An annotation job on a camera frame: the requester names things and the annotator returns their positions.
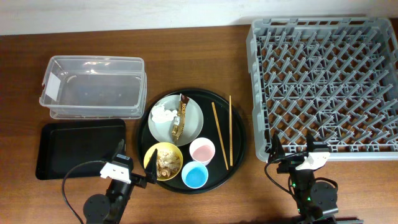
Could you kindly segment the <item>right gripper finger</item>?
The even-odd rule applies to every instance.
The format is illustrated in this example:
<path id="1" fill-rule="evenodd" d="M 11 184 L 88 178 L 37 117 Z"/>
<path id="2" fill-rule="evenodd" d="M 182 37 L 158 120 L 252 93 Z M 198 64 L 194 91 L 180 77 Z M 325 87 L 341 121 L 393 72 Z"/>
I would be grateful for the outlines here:
<path id="1" fill-rule="evenodd" d="M 306 135 L 307 152 L 329 152 L 329 147 L 323 142 L 316 142 L 311 134 Z"/>
<path id="2" fill-rule="evenodd" d="M 278 159 L 281 159 L 285 156 L 284 149 L 282 147 L 282 144 L 280 142 L 280 139 L 278 137 L 277 133 L 274 133 L 271 139 L 271 149 L 269 151 L 269 158 L 268 162 L 275 162 Z"/>

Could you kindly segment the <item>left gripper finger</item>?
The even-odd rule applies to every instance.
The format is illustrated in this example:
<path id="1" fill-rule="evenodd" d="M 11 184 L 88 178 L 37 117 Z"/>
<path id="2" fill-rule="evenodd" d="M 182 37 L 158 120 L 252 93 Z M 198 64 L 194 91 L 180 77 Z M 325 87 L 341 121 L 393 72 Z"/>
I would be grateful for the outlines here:
<path id="1" fill-rule="evenodd" d="M 157 149 L 155 149 L 149 158 L 145 168 L 146 181 L 151 184 L 157 182 Z"/>
<path id="2" fill-rule="evenodd" d="M 115 152 L 113 153 L 113 155 L 111 156 L 111 161 L 115 160 L 115 158 L 117 157 L 117 155 L 125 155 L 125 140 L 122 139 L 119 141 L 117 148 L 115 149 Z"/>

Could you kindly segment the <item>food scraps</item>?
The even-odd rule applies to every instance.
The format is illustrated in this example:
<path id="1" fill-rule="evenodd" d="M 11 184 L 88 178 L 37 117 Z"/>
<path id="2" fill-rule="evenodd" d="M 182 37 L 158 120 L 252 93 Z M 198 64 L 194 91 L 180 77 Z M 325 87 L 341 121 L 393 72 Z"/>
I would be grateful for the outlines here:
<path id="1" fill-rule="evenodd" d="M 162 149 L 157 151 L 157 179 L 165 180 L 174 177 L 180 170 L 181 160 L 173 151 Z"/>

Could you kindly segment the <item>yellow bowl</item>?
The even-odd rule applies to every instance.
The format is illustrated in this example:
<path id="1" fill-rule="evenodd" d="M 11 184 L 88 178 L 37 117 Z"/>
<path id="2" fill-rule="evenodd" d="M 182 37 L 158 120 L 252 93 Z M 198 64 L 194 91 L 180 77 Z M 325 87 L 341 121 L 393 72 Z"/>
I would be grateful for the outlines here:
<path id="1" fill-rule="evenodd" d="M 146 154 L 145 154 L 145 156 L 144 156 L 144 168 L 146 168 L 147 163 L 148 163 L 148 161 L 149 161 L 149 158 L 150 158 L 150 156 L 152 155 L 152 153 L 153 153 L 153 151 L 154 151 L 155 149 L 157 149 L 157 151 L 158 151 L 158 150 L 162 150 L 162 149 L 166 149 L 166 150 L 170 150 L 170 151 L 173 151 L 173 152 L 175 152 L 176 154 L 178 154 L 178 156 L 179 156 L 179 158 L 180 158 L 180 160 L 181 160 L 180 170 L 178 171 L 178 173 L 182 170 L 182 166 L 183 166 L 183 155 L 182 155 L 180 149 L 179 149 L 177 146 L 175 146 L 174 144 L 169 143 L 169 142 L 159 142 L 159 143 L 157 143 L 157 144 L 154 144 L 153 146 L 151 146 L 151 147 L 147 150 L 147 152 L 146 152 Z M 171 177 L 171 178 L 165 179 L 165 180 L 158 180 L 158 179 L 157 179 L 157 180 L 158 180 L 158 181 L 166 181 L 166 180 L 173 179 L 174 177 Z"/>

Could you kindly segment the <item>blue cup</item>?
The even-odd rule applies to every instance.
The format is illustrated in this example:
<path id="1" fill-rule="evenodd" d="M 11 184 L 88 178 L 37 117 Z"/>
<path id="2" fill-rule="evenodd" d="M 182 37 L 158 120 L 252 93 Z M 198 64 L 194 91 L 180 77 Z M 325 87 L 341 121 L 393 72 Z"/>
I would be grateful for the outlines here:
<path id="1" fill-rule="evenodd" d="M 191 189 L 199 189 L 208 180 L 208 169 L 200 162 L 192 161 L 184 165 L 182 169 L 183 183 Z"/>

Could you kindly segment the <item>white tissue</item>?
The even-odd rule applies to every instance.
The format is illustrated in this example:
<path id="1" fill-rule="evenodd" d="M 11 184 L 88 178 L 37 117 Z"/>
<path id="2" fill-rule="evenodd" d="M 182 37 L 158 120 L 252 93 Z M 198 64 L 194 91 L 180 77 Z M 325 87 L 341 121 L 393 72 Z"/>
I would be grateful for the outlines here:
<path id="1" fill-rule="evenodd" d="M 174 117 L 177 116 L 177 110 L 167 110 L 164 104 L 155 105 L 151 110 L 152 118 L 154 123 L 166 123 L 173 121 Z"/>

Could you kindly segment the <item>pink cup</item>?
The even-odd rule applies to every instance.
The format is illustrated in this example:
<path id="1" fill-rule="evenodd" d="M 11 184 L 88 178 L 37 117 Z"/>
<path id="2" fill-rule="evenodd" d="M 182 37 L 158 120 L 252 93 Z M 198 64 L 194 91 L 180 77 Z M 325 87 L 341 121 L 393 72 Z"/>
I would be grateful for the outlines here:
<path id="1" fill-rule="evenodd" d="M 207 166 L 215 156 L 215 145 L 208 138 L 196 138 L 190 143 L 189 153 L 194 161 Z"/>

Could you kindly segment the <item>brown snack wrapper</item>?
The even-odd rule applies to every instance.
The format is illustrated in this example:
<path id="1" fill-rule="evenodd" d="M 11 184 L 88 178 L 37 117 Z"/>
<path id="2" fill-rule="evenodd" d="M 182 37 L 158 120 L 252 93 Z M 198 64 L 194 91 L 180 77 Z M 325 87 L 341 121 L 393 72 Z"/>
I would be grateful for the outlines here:
<path id="1" fill-rule="evenodd" d="M 178 104 L 178 111 L 176 117 L 174 117 L 174 125 L 172 128 L 172 141 L 174 144 L 177 143 L 179 140 L 180 136 L 183 133 L 183 129 L 185 126 L 185 115 L 186 115 L 186 108 L 187 104 L 189 102 L 189 98 L 183 94 L 180 94 L 180 101 Z"/>

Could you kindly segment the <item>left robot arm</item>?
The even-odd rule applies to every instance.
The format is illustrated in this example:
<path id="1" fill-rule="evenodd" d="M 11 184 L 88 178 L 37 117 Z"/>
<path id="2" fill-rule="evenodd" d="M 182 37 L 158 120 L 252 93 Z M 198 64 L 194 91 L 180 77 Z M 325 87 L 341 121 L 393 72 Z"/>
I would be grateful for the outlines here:
<path id="1" fill-rule="evenodd" d="M 119 223 L 131 198 L 134 187 L 146 188 L 157 182 L 157 152 L 150 155 L 145 168 L 145 176 L 134 174 L 133 160 L 125 155 L 125 142 L 122 139 L 112 157 L 106 160 L 100 170 L 100 177 L 110 178 L 111 183 L 105 194 L 92 195 L 83 206 L 87 223 Z"/>

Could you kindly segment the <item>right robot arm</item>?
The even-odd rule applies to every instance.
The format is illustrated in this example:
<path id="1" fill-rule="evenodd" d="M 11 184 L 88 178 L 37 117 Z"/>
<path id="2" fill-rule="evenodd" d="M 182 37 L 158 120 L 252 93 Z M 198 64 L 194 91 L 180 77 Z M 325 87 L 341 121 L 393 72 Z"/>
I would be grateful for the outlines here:
<path id="1" fill-rule="evenodd" d="M 329 147 L 317 142 L 311 134 L 306 135 L 306 142 L 305 150 L 287 155 L 278 135 L 274 134 L 264 172 L 273 184 L 295 201 L 300 215 L 295 219 L 297 223 L 336 223 L 338 184 L 334 180 L 314 175 L 329 159 Z M 287 188 L 269 175 L 267 168 L 271 164 L 278 165 L 278 174 L 289 175 Z"/>

